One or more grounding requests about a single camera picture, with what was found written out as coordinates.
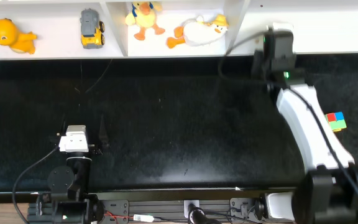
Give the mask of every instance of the rubik's cube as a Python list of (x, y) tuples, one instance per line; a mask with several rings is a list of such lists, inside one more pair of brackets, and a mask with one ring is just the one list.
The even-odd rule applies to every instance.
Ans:
[(342, 112), (326, 114), (326, 119), (334, 132), (346, 128), (345, 118), (343, 117)]

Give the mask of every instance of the duck wearing yellow hat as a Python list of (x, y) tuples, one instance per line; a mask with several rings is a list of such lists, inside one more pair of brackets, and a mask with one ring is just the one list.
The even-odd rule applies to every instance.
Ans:
[(159, 27), (156, 23), (156, 11), (161, 11), (162, 6), (159, 2), (132, 2), (132, 11), (125, 18), (125, 23), (129, 26), (137, 24), (140, 32), (134, 37), (138, 40), (144, 40), (146, 29), (153, 28), (156, 35), (163, 34), (165, 29)]
[(16, 53), (34, 54), (36, 38), (32, 32), (22, 33), (10, 19), (0, 19), (0, 45), (9, 46)]
[(229, 24), (224, 15), (217, 15), (212, 22), (204, 22), (202, 16), (184, 22), (183, 26), (174, 30), (175, 37), (167, 39), (167, 46), (172, 49), (178, 44), (186, 43), (189, 46), (202, 46), (217, 41), (225, 35)]

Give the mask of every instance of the toy vehicle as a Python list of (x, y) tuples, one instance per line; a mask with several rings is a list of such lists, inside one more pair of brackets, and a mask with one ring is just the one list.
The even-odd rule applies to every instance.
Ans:
[(104, 45), (104, 23), (93, 9), (81, 12), (81, 42), (85, 49), (99, 49)]

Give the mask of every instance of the toy truck wheel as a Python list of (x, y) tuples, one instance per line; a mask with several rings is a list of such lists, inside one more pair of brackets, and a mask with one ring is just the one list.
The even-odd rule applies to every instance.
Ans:
[(100, 25), (100, 32), (104, 32), (105, 29), (104, 29), (104, 22), (100, 21), (99, 22), (99, 25)]
[(102, 45), (104, 45), (104, 35), (103, 34), (100, 34), (100, 41), (101, 41)]

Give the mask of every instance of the black tabletop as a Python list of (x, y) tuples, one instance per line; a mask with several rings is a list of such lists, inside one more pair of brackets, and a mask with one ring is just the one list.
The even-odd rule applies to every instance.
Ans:
[[(93, 133), (104, 116), (111, 150), (94, 157), (91, 191), (294, 186), (304, 176), (296, 142), (260, 86), (224, 81), (218, 58), (0, 62), (0, 192), (52, 150), (68, 124)], [(230, 58), (244, 74), (251, 57)], [(337, 133), (358, 163), (358, 54), (301, 55), (325, 113), (342, 111)], [(47, 190), (65, 156), (55, 153), (25, 175), (18, 191)]]

